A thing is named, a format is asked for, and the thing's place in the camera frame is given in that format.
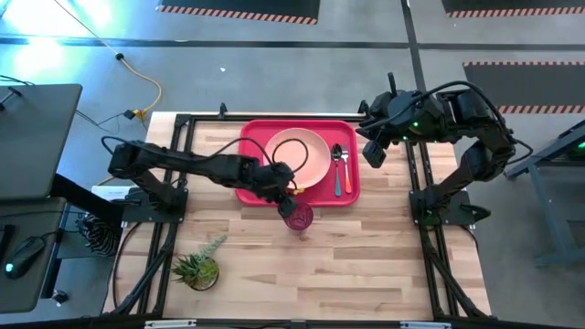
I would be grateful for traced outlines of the small potted succulent plant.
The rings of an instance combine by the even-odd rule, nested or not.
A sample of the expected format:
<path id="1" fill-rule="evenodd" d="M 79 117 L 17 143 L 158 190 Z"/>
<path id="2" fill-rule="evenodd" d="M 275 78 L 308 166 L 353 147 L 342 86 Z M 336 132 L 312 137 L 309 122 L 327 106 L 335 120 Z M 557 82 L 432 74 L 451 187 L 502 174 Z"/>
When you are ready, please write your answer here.
<path id="1" fill-rule="evenodd" d="M 200 251 L 178 258 L 171 269 L 175 275 L 175 281 L 182 282 L 198 292 L 211 289 L 219 278 L 219 266 L 213 259 L 213 253 L 227 240 L 227 237 L 227 235 L 222 235 Z"/>

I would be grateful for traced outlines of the black aluminium table frame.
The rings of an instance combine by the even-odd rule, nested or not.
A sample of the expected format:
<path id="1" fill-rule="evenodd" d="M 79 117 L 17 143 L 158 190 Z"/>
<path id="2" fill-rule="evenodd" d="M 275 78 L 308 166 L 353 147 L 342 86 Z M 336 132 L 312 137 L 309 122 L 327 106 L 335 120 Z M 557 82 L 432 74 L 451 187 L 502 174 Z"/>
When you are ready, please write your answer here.
<path id="1" fill-rule="evenodd" d="M 275 207 L 247 207 L 232 189 L 187 177 L 186 218 L 174 256 L 198 251 L 224 234 L 215 251 L 220 274 L 196 292 L 171 275 L 163 317 L 197 319 L 431 320 L 420 233 L 410 218 L 412 189 L 404 144 L 379 169 L 360 155 L 360 196 L 349 207 L 314 208 L 302 234 Z M 154 225 L 142 224 L 116 274 L 121 302 L 142 276 Z M 485 313 L 490 306 L 473 239 L 444 229 L 453 275 Z"/>

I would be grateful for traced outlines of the maroon translucent cup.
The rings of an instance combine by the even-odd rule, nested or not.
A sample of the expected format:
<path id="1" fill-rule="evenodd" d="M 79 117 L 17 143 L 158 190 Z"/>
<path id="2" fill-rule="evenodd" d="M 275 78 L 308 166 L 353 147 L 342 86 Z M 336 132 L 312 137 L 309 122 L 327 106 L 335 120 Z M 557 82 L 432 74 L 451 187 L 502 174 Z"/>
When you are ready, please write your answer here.
<path id="1" fill-rule="evenodd" d="M 312 225 L 313 220 L 313 209 L 309 205 L 301 203 L 293 213 L 283 221 L 293 234 L 302 235 Z"/>

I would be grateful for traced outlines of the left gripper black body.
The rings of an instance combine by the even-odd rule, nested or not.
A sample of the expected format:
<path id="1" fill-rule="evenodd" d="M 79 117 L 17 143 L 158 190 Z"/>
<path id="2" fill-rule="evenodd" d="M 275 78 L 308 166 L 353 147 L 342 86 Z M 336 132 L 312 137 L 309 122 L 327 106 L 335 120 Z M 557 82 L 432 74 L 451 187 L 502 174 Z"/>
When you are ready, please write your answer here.
<path id="1" fill-rule="evenodd" d="M 253 194 L 268 203 L 280 204 L 288 196 L 288 185 L 294 179 L 293 170 L 283 162 L 253 169 Z"/>

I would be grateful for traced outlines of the black mat with striped edge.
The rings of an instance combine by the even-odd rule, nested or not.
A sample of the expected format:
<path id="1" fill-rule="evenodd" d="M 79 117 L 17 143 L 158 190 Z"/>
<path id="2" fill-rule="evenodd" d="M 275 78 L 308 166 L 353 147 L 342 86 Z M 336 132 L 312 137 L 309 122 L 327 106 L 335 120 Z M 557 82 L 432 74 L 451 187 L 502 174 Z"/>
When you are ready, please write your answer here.
<path id="1" fill-rule="evenodd" d="M 585 61 L 468 61 L 463 69 L 502 114 L 585 114 Z"/>
<path id="2" fill-rule="evenodd" d="M 321 0 L 160 0 L 156 10 L 265 22 L 316 25 Z"/>
<path id="3" fill-rule="evenodd" d="M 585 14 L 585 0 L 441 0 L 449 18 Z"/>

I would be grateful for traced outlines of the dark mouse desk surface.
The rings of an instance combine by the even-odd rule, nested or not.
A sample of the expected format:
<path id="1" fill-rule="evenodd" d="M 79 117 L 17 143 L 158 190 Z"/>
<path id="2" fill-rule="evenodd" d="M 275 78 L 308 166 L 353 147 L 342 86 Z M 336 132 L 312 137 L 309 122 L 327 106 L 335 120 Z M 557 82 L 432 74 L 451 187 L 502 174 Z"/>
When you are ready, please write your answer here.
<path id="1" fill-rule="evenodd" d="M 0 313 L 36 307 L 65 207 L 62 198 L 0 204 Z M 29 237 L 41 237 L 46 246 L 23 277 L 10 280 L 4 273 L 8 257 Z"/>

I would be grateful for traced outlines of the silver metal bracket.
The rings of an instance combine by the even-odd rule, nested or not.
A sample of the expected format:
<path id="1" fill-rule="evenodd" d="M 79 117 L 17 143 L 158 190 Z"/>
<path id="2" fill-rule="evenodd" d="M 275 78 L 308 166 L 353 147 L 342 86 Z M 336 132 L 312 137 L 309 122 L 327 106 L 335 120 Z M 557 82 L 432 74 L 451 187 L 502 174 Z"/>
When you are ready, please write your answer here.
<path id="1" fill-rule="evenodd" d="M 156 320 L 147 321 L 144 324 L 144 329 L 187 329 L 196 326 L 197 321 L 194 319 Z"/>
<path id="2" fill-rule="evenodd" d="M 399 323 L 400 329 L 452 329 L 449 323 L 441 322 L 415 322 L 403 321 Z"/>

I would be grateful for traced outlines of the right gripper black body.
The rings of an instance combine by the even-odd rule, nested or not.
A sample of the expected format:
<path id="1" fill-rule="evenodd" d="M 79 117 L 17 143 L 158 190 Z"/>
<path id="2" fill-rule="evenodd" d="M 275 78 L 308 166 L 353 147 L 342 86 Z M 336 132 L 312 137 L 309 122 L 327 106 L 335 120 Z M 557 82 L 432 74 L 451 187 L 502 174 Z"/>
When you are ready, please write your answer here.
<path id="1" fill-rule="evenodd" d="M 365 117 L 356 133 L 375 142 L 416 140 L 416 91 L 385 91 L 372 102 L 362 100 L 358 113 Z"/>

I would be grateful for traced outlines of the peach round plate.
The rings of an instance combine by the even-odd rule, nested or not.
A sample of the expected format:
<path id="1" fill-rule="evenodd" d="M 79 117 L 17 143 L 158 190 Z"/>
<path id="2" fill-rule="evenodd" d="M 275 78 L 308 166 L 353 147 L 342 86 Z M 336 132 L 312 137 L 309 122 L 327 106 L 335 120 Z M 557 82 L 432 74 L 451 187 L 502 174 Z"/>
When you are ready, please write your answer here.
<path id="1" fill-rule="evenodd" d="M 328 173 L 330 150 L 317 133 L 304 128 L 278 132 L 264 147 L 273 162 L 286 163 L 294 173 L 289 188 L 306 189 L 319 183 Z"/>

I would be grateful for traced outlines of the red plastic tray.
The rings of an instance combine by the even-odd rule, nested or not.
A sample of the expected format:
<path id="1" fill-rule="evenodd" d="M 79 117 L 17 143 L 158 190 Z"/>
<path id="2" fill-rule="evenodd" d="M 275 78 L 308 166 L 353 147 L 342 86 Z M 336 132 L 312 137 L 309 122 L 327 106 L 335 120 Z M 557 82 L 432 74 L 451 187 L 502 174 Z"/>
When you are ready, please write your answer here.
<path id="1" fill-rule="evenodd" d="M 312 207 L 346 207 L 353 204 L 359 198 L 359 151 L 356 145 L 356 133 L 354 127 L 343 121 L 336 120 L 255 120 L 246 123 L 241 129 L 240 136 L 245 140 L 239 144 L 239 153 L 253 156 L 266 165 L 270 160 L 264 147 L 272 136 L 290 128 L 304 128 L 319 134 L 329 146 L 330 168 L 326 176 L 316 185 L 306 189 L 296 196 L 300 203 L 306 203 Z M 331 157 L 332 147 L 335 143 L 345 146 L 349 152 L 348 166 L 351 176 L 353 192 L 345 191 L 345 166 L 341 156 L 339 161 L 339 174 L 342 195 L 335 196 L 335 164 Z"/>

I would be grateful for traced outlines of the fork with orange handle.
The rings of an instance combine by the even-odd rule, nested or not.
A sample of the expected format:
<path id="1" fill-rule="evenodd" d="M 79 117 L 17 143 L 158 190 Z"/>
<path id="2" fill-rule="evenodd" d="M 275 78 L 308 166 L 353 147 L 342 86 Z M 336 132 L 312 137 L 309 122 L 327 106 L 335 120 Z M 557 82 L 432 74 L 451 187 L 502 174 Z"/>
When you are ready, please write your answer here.
<path id="1" fill-rule="evenodd" d="M 345 166 L 345 191 L 347 194 L 351 194 L 353 192 L 353 187 L 351 183 L 351 176 L 349 174 L 348 166 L 349 152 L 345 146 L 342 147 L 342 159 L 344 161 Z"/>

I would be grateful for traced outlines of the black computer mouse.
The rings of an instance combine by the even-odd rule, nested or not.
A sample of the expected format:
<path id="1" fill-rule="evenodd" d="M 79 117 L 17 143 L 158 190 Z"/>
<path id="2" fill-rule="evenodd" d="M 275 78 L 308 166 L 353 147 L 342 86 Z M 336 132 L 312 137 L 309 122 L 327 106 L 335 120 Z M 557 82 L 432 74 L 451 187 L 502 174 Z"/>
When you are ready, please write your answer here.
<path id="1" fill-rule="evenodd" d="M 4 273 L 10 280 L 23 277 L 45 248 L 45 241 L 41 237 L 29 237 L 23 240 L 8 257 Z"/>

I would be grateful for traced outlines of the grey blue metal cart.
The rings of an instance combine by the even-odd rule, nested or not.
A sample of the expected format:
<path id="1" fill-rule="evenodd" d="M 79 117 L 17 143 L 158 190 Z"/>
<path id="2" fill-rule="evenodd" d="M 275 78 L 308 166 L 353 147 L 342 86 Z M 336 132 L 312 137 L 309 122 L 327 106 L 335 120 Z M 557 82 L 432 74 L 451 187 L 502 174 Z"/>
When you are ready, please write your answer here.
<path id="1" fill-rule="evenodd" d="M 553 246 L 535 259 L 536 265 L 585 262 L 585 242 L 579 244 L 571 231 L 585 229 L 585 120 L 507 170 L 505 177 L 513 180 L 522 174 L 530 176 Z"/>

